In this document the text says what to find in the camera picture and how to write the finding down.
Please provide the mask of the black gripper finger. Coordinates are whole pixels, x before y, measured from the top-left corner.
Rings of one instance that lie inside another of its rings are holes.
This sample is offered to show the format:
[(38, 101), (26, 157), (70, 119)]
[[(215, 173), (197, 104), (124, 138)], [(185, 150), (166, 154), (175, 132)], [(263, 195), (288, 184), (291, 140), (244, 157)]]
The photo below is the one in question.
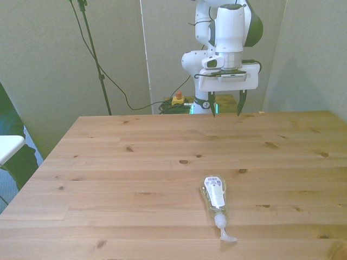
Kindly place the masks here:
[(208, 93), (208, 102), (210, 104), (210, 109), (211, 109), (212, 115), (213, 115), (213, 117), (215, 117), (216, 108), (215, 108), (215, 93), (214, 92)]
[(237, 116), (239, 116), (242, 112), (242, 109), (245, 105), (246, 102), (246, 98), (247, 98), (247, 90), (240, 90), (239, 91), (239, 103), (237, 104)]

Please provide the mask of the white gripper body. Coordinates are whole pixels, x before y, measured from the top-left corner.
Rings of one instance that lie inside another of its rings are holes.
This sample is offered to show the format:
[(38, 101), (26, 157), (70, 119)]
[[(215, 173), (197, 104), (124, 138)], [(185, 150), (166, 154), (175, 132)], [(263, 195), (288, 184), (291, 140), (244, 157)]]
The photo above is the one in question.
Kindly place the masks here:
[(258, 87), (258, 64), (243, 64), (234, 70), (202, 69), (198, 73), (198, 88), (202, 92), (251, 90)]

